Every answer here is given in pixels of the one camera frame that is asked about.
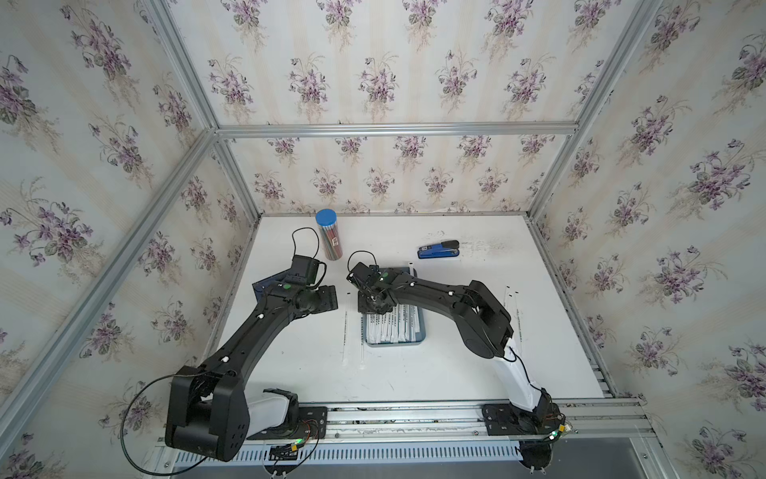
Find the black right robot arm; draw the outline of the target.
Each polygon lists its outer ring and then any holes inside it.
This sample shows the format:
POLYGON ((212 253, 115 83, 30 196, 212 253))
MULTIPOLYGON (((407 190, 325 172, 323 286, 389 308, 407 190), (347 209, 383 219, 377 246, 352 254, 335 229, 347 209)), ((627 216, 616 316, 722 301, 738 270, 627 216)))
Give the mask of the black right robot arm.
POLYGON ((446 285, 414 277, 402 269, 365 263, 357 263, 347 281, 357 288, 363 313, 386 315, 399 305, 411 305, 451 319, 467 349, 494 363, 516 409, 539 422, 557 414, 550 393, 532 380, 518 352, 510 313, 484 283, 446 285))

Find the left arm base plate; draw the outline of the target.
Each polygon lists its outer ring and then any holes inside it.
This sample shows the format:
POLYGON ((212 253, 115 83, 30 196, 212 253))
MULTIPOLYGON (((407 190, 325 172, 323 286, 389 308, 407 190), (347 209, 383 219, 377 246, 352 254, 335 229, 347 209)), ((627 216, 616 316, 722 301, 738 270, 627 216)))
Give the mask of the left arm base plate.
POLYGON ((323 439, 327 416, 327 407, 299 406, 297 412, 290 412, 279 426, 253 433, 247 440, 323 439))

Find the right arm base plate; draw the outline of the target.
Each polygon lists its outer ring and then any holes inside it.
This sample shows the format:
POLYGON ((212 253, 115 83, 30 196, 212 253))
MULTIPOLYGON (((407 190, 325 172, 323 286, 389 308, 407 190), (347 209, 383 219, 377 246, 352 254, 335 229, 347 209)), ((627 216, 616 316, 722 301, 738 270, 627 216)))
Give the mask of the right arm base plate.
POLYGON ((531 411, 508 402, 484 404, 481 412, 490 436, 546 435, 556 438, 566 428, 564 413, 547 396, 541 396, 531 411))

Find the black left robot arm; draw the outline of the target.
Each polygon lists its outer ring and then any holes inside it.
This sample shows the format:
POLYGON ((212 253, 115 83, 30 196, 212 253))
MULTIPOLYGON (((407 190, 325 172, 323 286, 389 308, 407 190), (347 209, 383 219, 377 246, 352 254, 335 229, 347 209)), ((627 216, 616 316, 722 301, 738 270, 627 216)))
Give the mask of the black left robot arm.
POLYGON ((230 461, 253 433, 245 385, 277 335, 293 321, 338 309, 336 287, 270 285, 239 329, 171 383, 165 445, 230 461))

